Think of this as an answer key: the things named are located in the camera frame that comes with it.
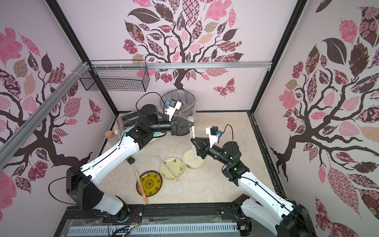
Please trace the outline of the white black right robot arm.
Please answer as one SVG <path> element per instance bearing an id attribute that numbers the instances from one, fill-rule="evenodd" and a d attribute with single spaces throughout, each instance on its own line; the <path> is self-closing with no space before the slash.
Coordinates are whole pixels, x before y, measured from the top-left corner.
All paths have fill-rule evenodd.
<path id="1" fill-rule="evenodd" d="M 241 161 L 242 153 L 236 142 L 222 147 L 211 145 L 208 138 L 193 138 L 191 143 L 202 159 L 207 156 L 224 165 L 223 175 L 236 186 L 246 191 L 248 199 L 239 204 L 245 217 L 249 217 L 277 237 L 315 237 L 316 232 L 309 211 L 301 204 L 295 205 L 264 185 Z"/>

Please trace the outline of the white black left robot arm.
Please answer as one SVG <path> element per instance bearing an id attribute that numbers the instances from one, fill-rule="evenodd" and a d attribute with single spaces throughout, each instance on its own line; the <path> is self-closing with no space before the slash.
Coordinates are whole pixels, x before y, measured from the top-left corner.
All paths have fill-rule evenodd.
<path id="1" fill-rule="evenodd" d="M 128 217 L 129 206 L 121 198 L 111 196 L 98 188 L 101 181 L 120 163 L 142 150 L 153 140 L 156 132 L 170 132 L 183 135 L 194 123 L 175 117 L 175 108 L 168 108 L 165 117 L 153 104 L 138 110 L 138 120 L 121 140 L 110 150 L 81 166 L 71 167 L 66 174 L 66 191 L 71 199 L 84 211 L 99 210 L 124 220 Z"/>

